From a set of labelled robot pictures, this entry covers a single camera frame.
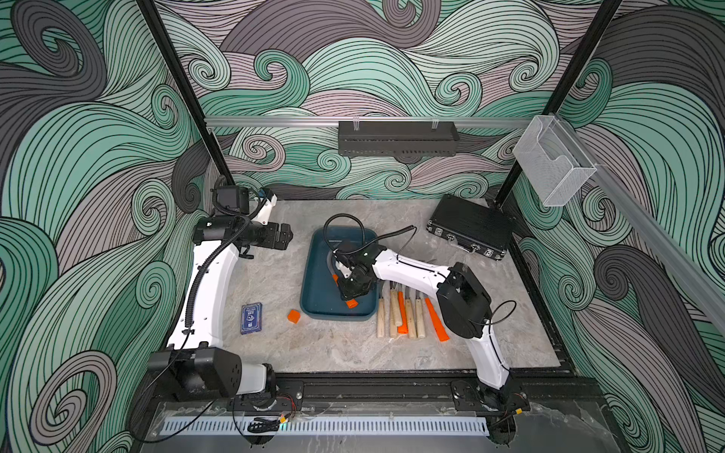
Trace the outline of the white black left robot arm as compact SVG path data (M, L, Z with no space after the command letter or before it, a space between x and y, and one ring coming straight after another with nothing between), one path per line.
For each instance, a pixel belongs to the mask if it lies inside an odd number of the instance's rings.
M294 234L271 221L278 198L262 188L257 203L240 186L211 192L213 215L194 227L192 277L179 318L165 349L149 357L143 391L175 401L260 396L275 398L277 384L269 364L244 364L223 347L223 314L238 260L251 259L253 247L287 249Z

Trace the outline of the orange handle sickle long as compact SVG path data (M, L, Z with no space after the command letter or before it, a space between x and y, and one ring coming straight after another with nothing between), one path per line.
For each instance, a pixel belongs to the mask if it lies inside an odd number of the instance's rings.
M432 300L430 300L430 298L426 297L425 304L428 309L429 317L430 317L430 320L432 321L432 326L433 326L437 339L441 343L445 343L445 342L449 341L449 334L447 334L447 331L443 325L443 322L441 321L440 317L438 316L436 309L434 309Z

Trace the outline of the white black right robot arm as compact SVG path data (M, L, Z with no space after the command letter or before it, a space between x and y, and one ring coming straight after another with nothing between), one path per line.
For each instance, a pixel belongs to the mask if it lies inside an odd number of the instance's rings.
M330 239L330 226L343 218L357 224L361 232L359 243L334 243ZM428 296L438 304L446 328L466 340L479 383L501 396L508 396L514 391L514 381L493 332L491 296L462 262L453 266L429 264L381 244L382 240L408 232L417 232L417 227L410 225L368 239L363 222L356 216L336 213L328 218L322 226L322 235L332 253L333 273L337 276L341 298L365 296L381 280L399 283Z

